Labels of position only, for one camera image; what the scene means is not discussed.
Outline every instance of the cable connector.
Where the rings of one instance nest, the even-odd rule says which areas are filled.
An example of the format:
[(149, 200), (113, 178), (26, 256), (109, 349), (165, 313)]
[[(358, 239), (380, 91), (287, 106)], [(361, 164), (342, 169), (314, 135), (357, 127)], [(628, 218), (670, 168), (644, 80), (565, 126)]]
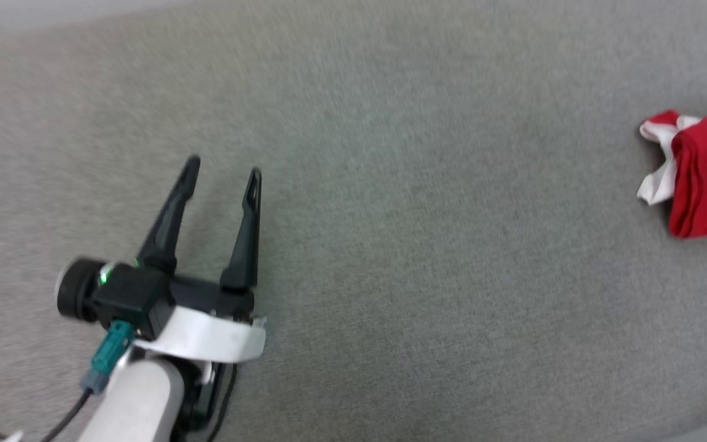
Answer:
[(92, 367), (81, 379), (81, 389), (90, 389), (93, 395), (101, 394), (109, 383), (110, 373), (113, 372), (116, 362), (134, 340), (135, 331), (129, 322), (111, 322), (109, 333), (90, 361)]

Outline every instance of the gray fabric surface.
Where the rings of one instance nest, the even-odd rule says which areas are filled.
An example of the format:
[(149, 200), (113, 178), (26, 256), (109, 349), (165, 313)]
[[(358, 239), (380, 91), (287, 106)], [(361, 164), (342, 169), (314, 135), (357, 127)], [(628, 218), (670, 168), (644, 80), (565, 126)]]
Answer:
[(56, 274), (130, 258), (189, 153), (184, 273), (217, 277), (265, 180), (269, 336), (220, 440), (707, 423), (707, 238), (635, 198), (667, 108), (707, 113), (707, 1), (230, 0), (0, 39), (0, 430), (75, 400), (103, 333)]

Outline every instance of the white cloth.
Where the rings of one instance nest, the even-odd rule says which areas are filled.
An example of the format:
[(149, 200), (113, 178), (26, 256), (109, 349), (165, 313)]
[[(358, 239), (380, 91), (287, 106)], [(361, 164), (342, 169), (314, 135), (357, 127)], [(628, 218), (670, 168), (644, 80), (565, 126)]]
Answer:
[(657, 142), (665, 153), (665, 163), (643, 179), (637, 190), (637, 198), (645, 200), (648, 205), (654, 205), (662, 201), (667, 201), (673, 197), (676, 190), (676, 159), (673, 156), (673, 138), (678, 132), (691, 128), (701, 121), (698, 117), (680, 115), (676, 125), (656, 124), (650, 120), (640, 126), (640, 135), (648, 141)]

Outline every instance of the robotic arm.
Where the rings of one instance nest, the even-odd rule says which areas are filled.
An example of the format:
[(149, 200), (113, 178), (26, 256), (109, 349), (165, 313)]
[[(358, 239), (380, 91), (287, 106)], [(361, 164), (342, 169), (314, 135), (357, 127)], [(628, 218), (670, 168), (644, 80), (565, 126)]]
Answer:
[(261, 171), (250, 173), (239, 235), (219, 283), (175, 274), (179, 227), (199, 167), (199, 157), (187, 160), (134, 266), (77, 258), (59, 277), (59, 313), (109, 331), (81, 381), (86, 397), (106, 391), (82, 442), (183, 441), (208, 426), (230, 367), (219, 424), (236, 364), (263, 352), (266, 319), (252, 316)]

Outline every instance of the teal connector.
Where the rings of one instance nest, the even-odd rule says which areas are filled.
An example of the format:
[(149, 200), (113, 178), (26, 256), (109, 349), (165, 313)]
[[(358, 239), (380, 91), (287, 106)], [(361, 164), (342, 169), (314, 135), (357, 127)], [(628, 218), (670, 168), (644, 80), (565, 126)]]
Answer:
[(129, 349), (134, 340), (135, 330), (129, 322), (111, 322), (109, 333), (90, 361), (92, 368), (81, 379), (81, 389), (90, 389), (95, 395), (101, 394), (106, 389), (110, 373), (113, 372), (116, 362)]

